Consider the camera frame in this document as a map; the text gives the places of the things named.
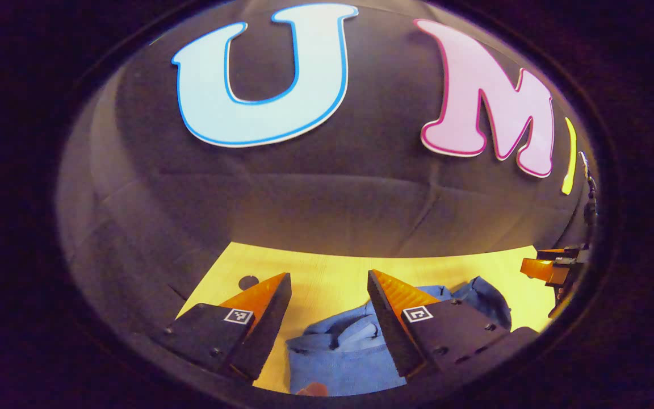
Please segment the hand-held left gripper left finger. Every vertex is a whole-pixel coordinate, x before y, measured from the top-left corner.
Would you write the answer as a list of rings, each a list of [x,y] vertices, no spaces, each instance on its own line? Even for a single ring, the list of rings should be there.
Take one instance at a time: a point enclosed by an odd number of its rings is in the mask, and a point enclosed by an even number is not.
[[[219,305],[198,303],[164,328],[163,347],[207,372],[256,381],[291,295],[291,275],[282,273]]]

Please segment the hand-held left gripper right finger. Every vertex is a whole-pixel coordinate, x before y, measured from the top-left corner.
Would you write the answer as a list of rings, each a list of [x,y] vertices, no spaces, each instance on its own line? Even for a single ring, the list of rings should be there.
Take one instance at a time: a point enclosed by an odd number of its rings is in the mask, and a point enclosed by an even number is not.
[[[482,278],[431,295],[371,270],[367,289],[401,377],[472,378],[512,355],[510,311]]]

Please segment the blue shirt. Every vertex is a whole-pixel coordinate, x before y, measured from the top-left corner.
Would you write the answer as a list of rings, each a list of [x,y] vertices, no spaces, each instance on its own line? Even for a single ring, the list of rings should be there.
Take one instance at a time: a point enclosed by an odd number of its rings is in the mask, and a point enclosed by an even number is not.
[[[511,329],[511,309],[501,293],[482,277],[455,291],[443,285],[421,286],[439,301],[467,302],[491,323]],[[299,337],[286,341],[289,391],[324,384],[329,396],[376,393],[406,384],[389,353],[373,303],[313,323]]]

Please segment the black backdrop cloth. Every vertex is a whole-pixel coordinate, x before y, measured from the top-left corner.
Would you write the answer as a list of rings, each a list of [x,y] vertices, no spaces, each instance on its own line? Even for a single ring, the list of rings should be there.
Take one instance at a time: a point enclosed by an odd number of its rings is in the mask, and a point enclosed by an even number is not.
[[[582,165],[563,194],[573,110],[530,58],[456,15],[416,0],[328,0],[354,6],[343,22],[347,91],[324,123],[261,147],[216,147],[185,126],[177,51],[233,23],[234,95],[262,100],[294,74],[288,23],[275,11],[305,0],[236,0],[185,18],[114,69],[81,109],[57,176],[60,241],[84,298],[104,316],[172,319],[229,244],[367,258],[437,258],[552,248],[581,240]],[[518,151],[477,156],[428,150],[424,124],[443,102],[438,43],[414,25],[433,20],[481,42],[515,86],[524,68],[547,85],[555,115],[553,170],[522,171]]]

